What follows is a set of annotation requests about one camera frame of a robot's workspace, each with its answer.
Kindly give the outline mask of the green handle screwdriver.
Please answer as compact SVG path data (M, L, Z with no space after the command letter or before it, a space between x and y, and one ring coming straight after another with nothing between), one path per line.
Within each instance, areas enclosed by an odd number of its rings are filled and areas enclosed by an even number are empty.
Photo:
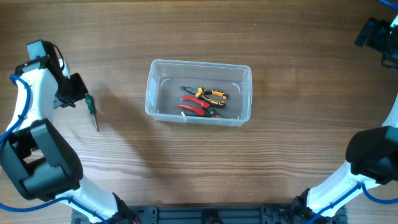
M93 97L90 94L87 93L85 95L85 101L86 101L86 104L87 104L88 109L90 111L90 115L93 118L93 122L94 122L94 126L96 128L96 131L99 133L100 129L98 127L98 121L96 119L96 108L95 108L95 104L94 104L94 99L93 99Z

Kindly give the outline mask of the orange black needle-nose pliers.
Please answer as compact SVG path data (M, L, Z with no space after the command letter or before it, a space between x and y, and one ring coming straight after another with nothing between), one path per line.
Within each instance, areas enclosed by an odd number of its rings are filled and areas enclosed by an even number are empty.
M180 88L192 95L195 95L195 97L198 98L199 100L205 101L205 102L209 103L211 106L215 106L215 107L219 107L219 108L225 107L226 103L224 100L227 100L229 97L227 92L217 90L217 89L206 89L203 87L192 88L189 86L181 86ZM223 101L214 100L212 98L209 98L208 95L214 95L214 96L220 97L224 100Z

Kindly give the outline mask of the red handle wire stripper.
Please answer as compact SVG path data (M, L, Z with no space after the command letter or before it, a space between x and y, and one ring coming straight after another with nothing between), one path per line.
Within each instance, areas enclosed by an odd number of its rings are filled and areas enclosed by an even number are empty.
M199 106L199 108L196 108L193 106L188 106L188 105L178 105L177 106L177 108L180 108L187 114L200 114L200 115L214 114L214 115L222 116L219 114L219 112L217 112L214 109L214 107L212 107L209 103L207 103L205 101L202 101L202 100L199 100L197 98L194 98L192 96L187 96L187 95L183 95L182 100L194 103Z

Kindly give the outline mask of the black red screwdriver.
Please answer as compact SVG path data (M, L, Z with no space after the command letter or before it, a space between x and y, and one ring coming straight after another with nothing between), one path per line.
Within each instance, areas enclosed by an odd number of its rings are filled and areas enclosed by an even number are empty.
M201 117L201 118L223 118L222 116L219 115L214 115L214 114L204 114L204 115L200 115L200 114L187 114L184 112L185 116L192 116L192 117Z

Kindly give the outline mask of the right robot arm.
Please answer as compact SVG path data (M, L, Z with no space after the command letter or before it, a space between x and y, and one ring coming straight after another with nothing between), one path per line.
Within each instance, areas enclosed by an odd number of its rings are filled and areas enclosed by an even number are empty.
M364 45L382 54L383 67L397 69L397 20L370 18L355 45ZM392 106L380 128L356 133L350 140L344 163L327 180L295 197L288 207L289 218L304 223L330 222L338 210L359 194L373 202L392 205L397 199L379 199L369 189L397 180L397 105Z

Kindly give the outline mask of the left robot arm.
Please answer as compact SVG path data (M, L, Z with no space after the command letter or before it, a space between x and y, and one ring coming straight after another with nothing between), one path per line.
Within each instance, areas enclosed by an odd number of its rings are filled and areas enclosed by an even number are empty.
M17 87L12 121L1 135L1 167L27 200L42 205L3 210L32 212L63 203L90 223L139 223L139 217L116 194L84 176L77 153L53 125L56 108L74 107L89 97L79 73L71 74L59 48L46 40L27 44L30 60L10 76Z

